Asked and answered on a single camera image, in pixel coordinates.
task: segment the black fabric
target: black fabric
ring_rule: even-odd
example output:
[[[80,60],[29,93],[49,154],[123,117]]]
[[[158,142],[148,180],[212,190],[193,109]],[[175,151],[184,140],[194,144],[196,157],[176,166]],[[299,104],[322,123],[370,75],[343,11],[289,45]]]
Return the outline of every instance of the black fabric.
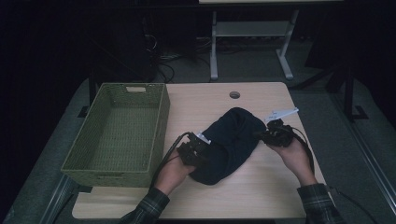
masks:
[[[190,176],[206,185],[217,184],[250,156],[259,143],[253,133],[265,130],[265,124],[246,109],[230,109],[203,132],[212,141],[202,153],[209,158],[209,163],[197,168]]]

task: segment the person's right hand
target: person's right hand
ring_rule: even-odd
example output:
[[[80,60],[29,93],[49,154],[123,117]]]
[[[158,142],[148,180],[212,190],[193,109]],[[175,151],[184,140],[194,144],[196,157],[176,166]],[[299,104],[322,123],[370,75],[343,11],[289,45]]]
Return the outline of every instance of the person's right hand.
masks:
[[[311,171],[304,147],[296,138],[293,138],[288,147],[267,146],[279,154],[286,167],[297,176],[301,186],[318,183]]]

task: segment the wooden table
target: wooden table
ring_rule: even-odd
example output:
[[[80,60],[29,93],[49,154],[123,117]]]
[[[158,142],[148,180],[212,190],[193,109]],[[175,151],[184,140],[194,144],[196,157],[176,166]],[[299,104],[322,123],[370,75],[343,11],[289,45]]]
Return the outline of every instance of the wooden table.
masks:
[[[164,151],[184,132],[205,130],[235,106],[261,120],[273,110],[293,109],[283,83],[168,84],[171,100]],[[239,99],[229,96],[240,93]],[[297,114],[283,118],[304,133]],[[315,159],[316,177],[324,178]],[[299,183],[280,157],[260,142],[249,159],[215,186],[187,177],[171,195],[161,218],[287,218],[305,217]],[[75,218],[119,218],[135,209],[148,189],[95,187],[81,192],[73,209]]]

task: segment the wrist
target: wrist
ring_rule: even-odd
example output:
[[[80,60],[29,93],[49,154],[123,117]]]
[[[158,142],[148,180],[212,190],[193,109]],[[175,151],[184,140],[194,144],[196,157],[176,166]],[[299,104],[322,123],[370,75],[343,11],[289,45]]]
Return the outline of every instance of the wrist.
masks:
[[[313,174],[309,174],[309,175],[299,175],[297,176],[299,182],[300,182],[300,186],[308,186],[308,185],[314,185],[317,184],[318,181],[315,178],[315,176]]]

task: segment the basket handle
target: basket handle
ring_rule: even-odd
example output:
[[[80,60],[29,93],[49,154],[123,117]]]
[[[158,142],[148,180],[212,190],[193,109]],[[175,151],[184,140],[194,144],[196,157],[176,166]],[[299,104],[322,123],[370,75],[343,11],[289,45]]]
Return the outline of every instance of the basket handle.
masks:
[[[146,92],[146,87],[144,86],[125,86],[125,89],[129,93],[135,93],[135,92]]]

